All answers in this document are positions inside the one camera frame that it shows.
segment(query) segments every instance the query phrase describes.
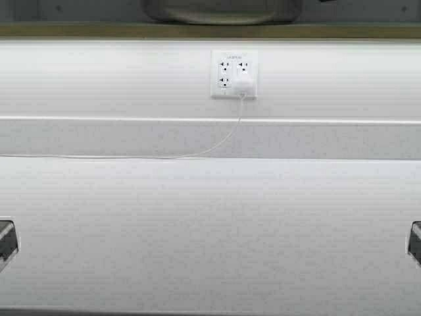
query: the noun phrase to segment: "shelf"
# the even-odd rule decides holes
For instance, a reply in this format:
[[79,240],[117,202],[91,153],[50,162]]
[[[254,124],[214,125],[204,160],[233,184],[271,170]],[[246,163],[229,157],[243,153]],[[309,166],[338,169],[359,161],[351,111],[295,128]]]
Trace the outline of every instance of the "shelf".
[[2,38],[331,38],[421,39],[421,24],[296,24],[264,26],[192,26],[120,23],[2,23]]

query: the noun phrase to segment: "electrical outlet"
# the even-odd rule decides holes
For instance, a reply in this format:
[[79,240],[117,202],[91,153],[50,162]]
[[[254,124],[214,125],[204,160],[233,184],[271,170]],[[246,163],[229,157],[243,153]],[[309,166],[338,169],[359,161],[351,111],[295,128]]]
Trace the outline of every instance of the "electrical outlet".
[[247,97],[257,97],[258,54],[256,51],[213,51],[211,94],[217,98],[237,98],[234,82],[248,74],[255,82],[255,90]]

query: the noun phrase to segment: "power plug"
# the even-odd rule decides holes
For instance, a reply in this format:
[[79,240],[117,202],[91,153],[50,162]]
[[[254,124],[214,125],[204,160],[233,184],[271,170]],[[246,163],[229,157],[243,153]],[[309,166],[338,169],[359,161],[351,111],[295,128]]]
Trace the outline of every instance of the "power plug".
[[241,70],[234,80],[232,89],[235,95],[253,97],[255,96],[256,82],[248,72]]

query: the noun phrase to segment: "outlet receptacle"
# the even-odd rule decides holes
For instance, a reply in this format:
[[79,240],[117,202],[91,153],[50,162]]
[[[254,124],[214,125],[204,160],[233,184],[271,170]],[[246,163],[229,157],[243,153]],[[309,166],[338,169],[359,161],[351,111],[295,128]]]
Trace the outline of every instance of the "outlet receptacle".
[[211,93],[213,97],[238,97],[233,89],[237,78],[248,74],[255,90],[247,97],[257,97],[258,54],[256,51],[213,51]]

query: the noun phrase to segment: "white cable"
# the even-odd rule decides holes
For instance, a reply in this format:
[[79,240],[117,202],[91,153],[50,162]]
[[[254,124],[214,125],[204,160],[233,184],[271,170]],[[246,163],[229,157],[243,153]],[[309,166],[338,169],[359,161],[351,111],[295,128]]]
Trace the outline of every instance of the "white cable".
[[238,112],[238,119],[233,125],[230,132],[218,143],[216,143],[211,148],[208,148],[203,151],[199,151],[197,153],[189,153],[189,154],[183,154],[183,155],[175,155],[175,156],[123,156],[123,157],[117,157],[117,156],[78,156],[78,155],[7,155],[7,154],[0,154],[0,157],[21,157],[21,158],[27,158],[27,157],[35,157],[35,158],[67,158],[67,159],[182,159],[182,158],[194,158],[194,157],[201,157],[206,155],[207,153],[210,153],[222,145],[224,145],[237,131],[238,126],[241,123],[241,120],[243,118],[243,112],[244,112],[244,99],[246,98],[245,94],[239,95],[239,112]]

